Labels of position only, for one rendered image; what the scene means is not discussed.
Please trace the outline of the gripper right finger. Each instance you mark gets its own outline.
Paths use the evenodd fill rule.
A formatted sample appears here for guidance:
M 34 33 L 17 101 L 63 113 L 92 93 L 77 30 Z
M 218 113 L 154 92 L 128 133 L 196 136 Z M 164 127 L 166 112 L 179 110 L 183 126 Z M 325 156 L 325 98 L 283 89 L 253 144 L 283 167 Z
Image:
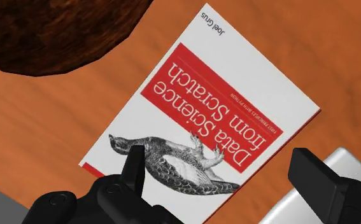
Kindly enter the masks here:
M 361 224 L 361 181 L 341 177 L 307 148 L 294 148 L 288 180 L 323 224 Z

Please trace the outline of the silver flat device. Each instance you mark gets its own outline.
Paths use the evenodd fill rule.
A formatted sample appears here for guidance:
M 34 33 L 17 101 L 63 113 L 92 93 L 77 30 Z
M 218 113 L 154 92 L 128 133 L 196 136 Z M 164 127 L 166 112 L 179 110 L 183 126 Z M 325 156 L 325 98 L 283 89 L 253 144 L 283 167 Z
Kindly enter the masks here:
M 334 150 L 323 162 L 340 176 L 361 181 L 361 161 L 346 148 Z M 258 224 L 323 224 L 296 189 L 291 189 Z

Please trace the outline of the white and red book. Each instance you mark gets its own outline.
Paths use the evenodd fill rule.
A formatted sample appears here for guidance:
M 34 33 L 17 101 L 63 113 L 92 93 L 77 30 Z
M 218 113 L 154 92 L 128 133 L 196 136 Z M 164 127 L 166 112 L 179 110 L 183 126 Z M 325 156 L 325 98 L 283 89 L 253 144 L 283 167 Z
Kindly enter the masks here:
M 143 198 L 203 224 L 319 111 L 205 4 L 80 165 L 116 174 L 142 145 Z

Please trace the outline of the dark brown round object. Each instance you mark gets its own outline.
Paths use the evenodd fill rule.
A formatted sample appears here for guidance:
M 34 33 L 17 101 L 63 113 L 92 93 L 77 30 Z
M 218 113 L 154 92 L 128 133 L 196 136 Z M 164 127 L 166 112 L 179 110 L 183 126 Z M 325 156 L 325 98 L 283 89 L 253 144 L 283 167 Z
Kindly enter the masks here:
M 65 74 L 126 40 L 153 0 L 0 0 L 0 70 Z

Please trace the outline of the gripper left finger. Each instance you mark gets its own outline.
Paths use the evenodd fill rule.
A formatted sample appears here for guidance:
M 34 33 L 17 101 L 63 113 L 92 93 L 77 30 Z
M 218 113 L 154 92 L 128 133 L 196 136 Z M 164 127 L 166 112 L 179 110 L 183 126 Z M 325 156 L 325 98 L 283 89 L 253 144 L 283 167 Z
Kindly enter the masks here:
M 183 224 L 161 205 L 142 199 L 145 147 L 132 146 L 121 174 L 98 178 L 79 199 L 69 191 L 36 199 L 21 224 Z

